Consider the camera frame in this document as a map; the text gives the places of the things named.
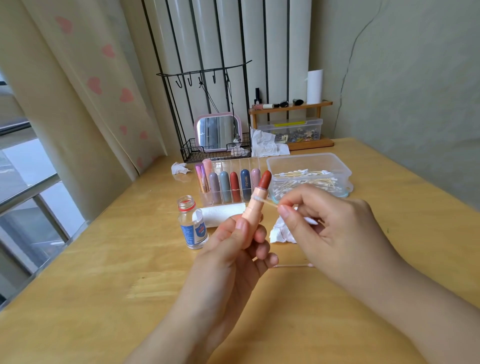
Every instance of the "clear plastic box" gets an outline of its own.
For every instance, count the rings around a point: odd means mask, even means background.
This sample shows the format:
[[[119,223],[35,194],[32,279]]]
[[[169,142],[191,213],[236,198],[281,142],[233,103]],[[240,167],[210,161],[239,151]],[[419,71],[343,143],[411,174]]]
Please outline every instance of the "clear plastic box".
[[[277,203],[283,195],[302,183],[315,184],[337,197],[347,197],[353,191],[353,184],[348,180],[352,172],[333,153],[270,157],[267,167],[272,173],[268,191]]]
[[[318,118],[289,119],[259,125],[258,130],[274,134],[276,143],[308,142],[320,139],[323,122]]]
[[[237,177],[239,179],[239,186],[240,186],[240,202],[246,202],[248,203],[250,201],[250,198],[248,200],[245,200],[243,197],[243,190],[241,187],[241,181],[240,181],[240,172],[242,170],[248,170],[250,173],[250,182],[252,182],[252,169],[258,168],[260,169],[260,161],[258,158],[241,158],[241,159],[230,159],[230,160],[212,160],[212,172],[215,172],[218,176],[218,179],[220,180],[220,173],[223,171],[226,171],[228,173],[228,176],[230,177],[230,173],[236,172]],[[264,171],[260,169],[260,176],[262,175]],[[228,202],[225,201],[225,194],[228,194],[230,197],[230,201]],[[232,190],[228,191],[222,191],[222,188],[220,186],[220,196],[221,196],[221,204],[215,204],[212,192],[207,192],[203,193],[200,191],[200,200],[202,201],[202,205],[205,206],[213,206],[213,205],[228,205],[228,204],[234,204],[237,202],[233,202],[233,196],[232,196]]]

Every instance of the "small wooden stand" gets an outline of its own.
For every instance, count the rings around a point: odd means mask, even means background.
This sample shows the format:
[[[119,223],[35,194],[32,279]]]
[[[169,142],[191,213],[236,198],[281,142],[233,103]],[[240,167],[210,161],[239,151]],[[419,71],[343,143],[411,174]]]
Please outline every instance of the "small wooden stand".
[[[320,111],[322,106],[330,106],[333,105],[332,101],[323,100],[319,104],[303,104],[300,106],[295,106],[290,104],[286,108],[276,108],[276,109],[264,109],[264,110],[255,110],[249,109],[249,114],[252,116],[252,124],[253,128],[257,128],[257,115],[258,114],[269,114],[272,112],[283,112],[283,111],[292,111],[292,110],[300,110],[300,109],[317,109],[317,118],[320,118]],[[334,142],[327,138],[324,135],[320,136],[319,140],[309,140],[307,142],[295,142],[295,143],[287,143],[288,148],[290,150],[300,150],[300,149],[310,149],[310,148],[321,148],[323,146],[333,146]]]

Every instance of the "right hand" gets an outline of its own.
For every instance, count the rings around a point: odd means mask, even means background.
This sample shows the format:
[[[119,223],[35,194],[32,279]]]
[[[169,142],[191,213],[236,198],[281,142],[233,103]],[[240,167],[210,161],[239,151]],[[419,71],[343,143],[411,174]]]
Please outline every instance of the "right hand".
[[[313,265],[357,298],[388,287],[408,265],[363,200],[303,184],[280,200],[278,212]],[[309,225],[303,217],[323,223]]]

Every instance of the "yellow box handle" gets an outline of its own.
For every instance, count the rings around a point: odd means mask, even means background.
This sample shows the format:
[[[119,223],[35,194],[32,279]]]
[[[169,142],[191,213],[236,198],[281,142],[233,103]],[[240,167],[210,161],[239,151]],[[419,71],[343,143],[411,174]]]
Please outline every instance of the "yellow box handle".
[[[304,120],[304,121],[286,122],[284,124],[273,124],[273,125],[277,128],[279,126],[304,125],[306,123],[307,123],[306,120]]]

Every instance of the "clear bottle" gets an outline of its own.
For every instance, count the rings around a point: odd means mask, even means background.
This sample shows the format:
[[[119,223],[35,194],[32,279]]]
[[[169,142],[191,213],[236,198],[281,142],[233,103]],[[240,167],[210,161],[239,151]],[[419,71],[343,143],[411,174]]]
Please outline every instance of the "clear bottle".
[[[201,209],[196,207],[192,196],[182,196],[177,201],[179,223],[190,249],[200,249],[208,240],[208,232]]]

